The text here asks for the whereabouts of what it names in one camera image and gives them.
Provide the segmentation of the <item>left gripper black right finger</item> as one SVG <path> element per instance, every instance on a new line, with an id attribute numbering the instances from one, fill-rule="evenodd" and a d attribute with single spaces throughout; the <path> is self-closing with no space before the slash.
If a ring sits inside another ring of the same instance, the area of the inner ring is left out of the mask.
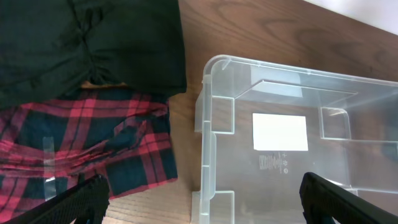
<path id="1" fill-rule="evenodd" d="M 313 172 L 303 175 L 299 194 L 307 224 L 397 223 L 397 216 Z"/>

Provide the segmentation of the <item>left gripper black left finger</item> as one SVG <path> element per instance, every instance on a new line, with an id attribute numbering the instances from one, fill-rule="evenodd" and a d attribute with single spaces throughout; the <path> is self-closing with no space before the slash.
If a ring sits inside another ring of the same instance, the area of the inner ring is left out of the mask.
<path id="1" fill-rule="evenodd" d="M 109 205 L 109 186 L 95 175 L 7 224 L 101 224 Z"/>

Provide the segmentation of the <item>clear plastic storage bin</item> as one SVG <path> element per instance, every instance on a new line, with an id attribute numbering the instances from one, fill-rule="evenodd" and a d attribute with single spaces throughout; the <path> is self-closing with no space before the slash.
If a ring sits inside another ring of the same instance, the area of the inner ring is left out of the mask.
<path id="1" fill-rule="evenodd" d="M 202 83 L 192 223 L 303 223 L 306 172 L 397 213 L 397 83 L 230 55 Z M 306 117 L 308 151 L 254 150 L 253 113 Z"/>

